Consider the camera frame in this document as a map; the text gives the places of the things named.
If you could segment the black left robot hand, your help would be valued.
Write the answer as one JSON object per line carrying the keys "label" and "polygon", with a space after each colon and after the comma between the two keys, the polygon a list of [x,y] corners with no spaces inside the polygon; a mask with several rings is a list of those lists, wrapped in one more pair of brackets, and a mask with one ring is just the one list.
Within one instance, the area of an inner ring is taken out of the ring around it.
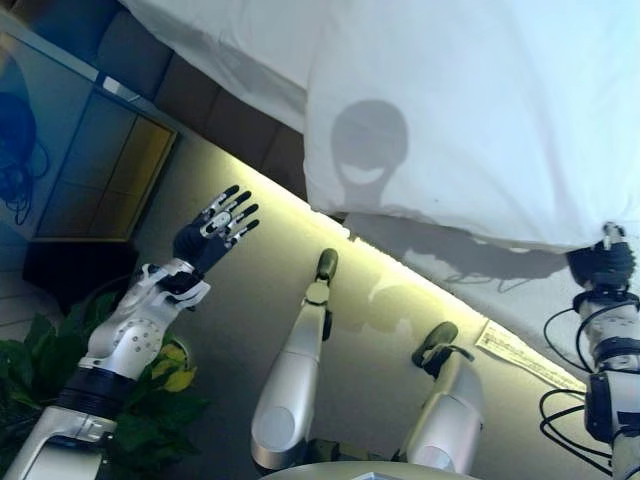
{"label": "black left robot hand", "polygon": [[251,230],[259,225],[257,203],[249,190],[232,185],[215,196],[184,226],[173,241],[173,257],[204,276]]}

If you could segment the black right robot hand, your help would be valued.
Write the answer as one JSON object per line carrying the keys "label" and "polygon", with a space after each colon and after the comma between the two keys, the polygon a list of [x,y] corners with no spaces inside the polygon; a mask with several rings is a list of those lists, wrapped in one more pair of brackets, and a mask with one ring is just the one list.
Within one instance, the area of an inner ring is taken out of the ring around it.
{"label": "black right robot hand", "polygon": [[608,222],[602,239],[566,254],[574,281],[585,290],[627,291],[635,270],[635,256],[624,228]]}

